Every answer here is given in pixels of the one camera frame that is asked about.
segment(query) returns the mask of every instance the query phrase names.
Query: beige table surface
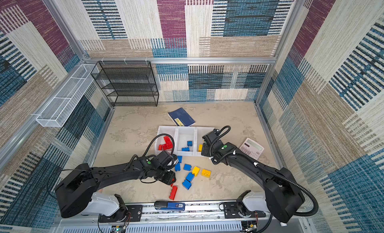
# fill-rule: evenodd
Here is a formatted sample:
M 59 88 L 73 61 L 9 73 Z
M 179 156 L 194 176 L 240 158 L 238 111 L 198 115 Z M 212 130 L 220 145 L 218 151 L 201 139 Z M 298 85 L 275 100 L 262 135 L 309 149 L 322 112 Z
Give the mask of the beige table surface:
M 196 121 L 194 126 L 221 129 L 231 126 L 231 131 L 222 138 L 240 146 L 247 137 L 254 139 L 265 149 L 259 161 L 276 167 L 268 141 L 252 102 L 163 104 L 157 107 L 116 107 L 113 119 L 93 166 L 110 166 L 128 162 L 132 155 L 141 156 L 149 142 L 156 136 L 159 125 L 173 125 L 167 112 L 183 107 Z M 154 154 L 153 146 L 148 154 Z M 188 175 L 184 163 L 210 170 L 211 177 L 195 177 L 189 190 L 182 186 Z M 245 190 L 255 192 L 262 188 L 239 170 L 223 163 L 213 165 L 207 157 L 184 156 L 181 171 L 176 172 L 178 190 L 175 201 L 228 200 L 236 199 Z M 129 180 L 105 187 L 104 194 L 119 194 L 126 203 L 169 200 L 170 186 L 162 182 L 144 184 Z

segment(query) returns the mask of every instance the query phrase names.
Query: building block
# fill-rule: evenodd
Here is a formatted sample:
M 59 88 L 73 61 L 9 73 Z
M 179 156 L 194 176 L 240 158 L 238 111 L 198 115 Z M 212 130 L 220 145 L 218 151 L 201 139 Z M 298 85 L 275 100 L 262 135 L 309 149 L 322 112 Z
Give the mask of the building block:
M 211 176 L 211 172 L 209 170 L 203 169 L 201 171 L 201 175 L 209 178 Z
M 184 180 L 183 184 L 182 184 L 187 190 L 189 190 L 189 188 L 191 188 L 192 184 L 187 181 L 187 180 Z
M 195 166 L 195 167 L 193 168 L 193 170 L 192 170 L 192 174 L 194 174 L 195 177 L 196 177 L 197 174 L 199 173 L 199 171 L 200 171 L 200 168 Z
M 162 145 L 163 150 L 172 149 L 173 144 L 168 136 L 164 136 L 165 144 Z
M 175 171 L 180 171 L 181 169 L 180 169 L 180 163 L 177 163 L 176 165 L 175 165 Z
M 186 170 L 186 171 L 191 171 L 192 166 L 190 164 L 184 164 L 184 168 L 183 169 Z
M 172 190 L 171 190 L 170 196 L 169 196 L 169 198 L 171 200 L 175 200 L 176 192 L 177 192 L 177 186 L 172 187 Z
M 192 174 L 191 172 L 187 175 L 187 177 L 185 178 L 187 181 L 189 182 L 192 182 L 193 178 L 195 178 L 194 174 Z

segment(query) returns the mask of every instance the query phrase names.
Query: white wire basket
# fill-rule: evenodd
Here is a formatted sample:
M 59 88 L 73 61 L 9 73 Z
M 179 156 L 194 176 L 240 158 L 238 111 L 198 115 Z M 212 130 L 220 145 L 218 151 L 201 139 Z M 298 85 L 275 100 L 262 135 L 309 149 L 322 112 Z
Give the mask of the white wire basket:
M 92 70 L 98 71 L 98 68 L 89 64 L 81 65 L 45 106 L 36 121 L 43 127 L 61 128 L 92 83 Z

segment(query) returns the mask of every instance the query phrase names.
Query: book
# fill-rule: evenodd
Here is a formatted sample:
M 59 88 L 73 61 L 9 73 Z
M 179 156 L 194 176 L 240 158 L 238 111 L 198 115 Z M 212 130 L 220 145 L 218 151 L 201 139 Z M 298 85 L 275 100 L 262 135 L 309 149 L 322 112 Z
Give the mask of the book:
M 191 126 L 196 123 L 183 108 L 168 112 L 168 115 L 177 126 Z

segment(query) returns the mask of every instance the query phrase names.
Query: blue book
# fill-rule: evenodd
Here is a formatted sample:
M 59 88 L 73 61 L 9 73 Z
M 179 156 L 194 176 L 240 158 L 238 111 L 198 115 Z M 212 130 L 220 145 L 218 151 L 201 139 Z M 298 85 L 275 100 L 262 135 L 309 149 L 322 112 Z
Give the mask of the blue book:
M 169 112 L 168 115 L 177 126 L 191 126 L 196 123 L 183 108 Z

